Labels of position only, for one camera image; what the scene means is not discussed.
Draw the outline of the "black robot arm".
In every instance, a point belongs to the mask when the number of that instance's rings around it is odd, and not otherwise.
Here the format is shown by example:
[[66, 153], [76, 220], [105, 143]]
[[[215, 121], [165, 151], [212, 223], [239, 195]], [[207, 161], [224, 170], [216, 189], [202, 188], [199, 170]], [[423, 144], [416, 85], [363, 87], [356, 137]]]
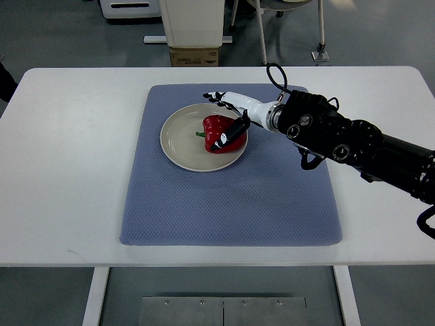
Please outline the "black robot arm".
[[313, 170], [326, 158], [347, 164], [371, 183], [383, 181], [429, 204], [417, 218], [418, 228], [430, 238], [434, 228], [434, 151], [383, 134], [365, 120], [350, 120], [338, 113], [337, 98], [289, 90], [286, 104], [271, 114], [271, 126], [295, 143], [301, 167]]

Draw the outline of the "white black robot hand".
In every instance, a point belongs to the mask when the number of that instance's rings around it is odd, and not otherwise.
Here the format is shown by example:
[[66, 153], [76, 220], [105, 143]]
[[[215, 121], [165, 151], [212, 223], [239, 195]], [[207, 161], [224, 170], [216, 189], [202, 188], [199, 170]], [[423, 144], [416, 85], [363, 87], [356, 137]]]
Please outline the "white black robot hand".
[[284, 107], [282, 102], [262, 103], [234, 92], [208, 92], [203, 96], [212, 103], [240, 114], [229, 127], [218, 134], [217, 140], [211, 145], [212, 152], [232, 145], [250, 127], [251, 123], [270, 132], [279, 131], [277, 121]]

